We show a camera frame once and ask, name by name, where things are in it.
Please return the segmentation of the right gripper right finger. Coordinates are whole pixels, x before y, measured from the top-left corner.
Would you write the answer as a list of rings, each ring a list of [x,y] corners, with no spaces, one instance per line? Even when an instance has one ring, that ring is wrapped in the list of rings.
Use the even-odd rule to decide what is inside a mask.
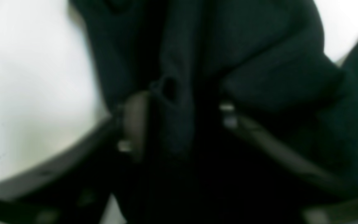
[[[345,199],[351,188],[339,177],[306,159],[251,117],[240,113],[230,101],[219,105],[223,126],[243,142],[250,144],[274,162],[288,178],[285,186],[298,195],[341,197],[337,203],[317,203],[300,210],[305,224],[358,224],[358,197]]]

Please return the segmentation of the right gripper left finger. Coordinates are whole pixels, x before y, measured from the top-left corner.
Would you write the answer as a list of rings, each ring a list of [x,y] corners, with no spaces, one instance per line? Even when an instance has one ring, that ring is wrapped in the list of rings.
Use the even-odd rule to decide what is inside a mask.
[[[100,223],[113,187],[143,160],[149,107],[149,92],[131,95],[72,148],[0,182],[0,222]]]

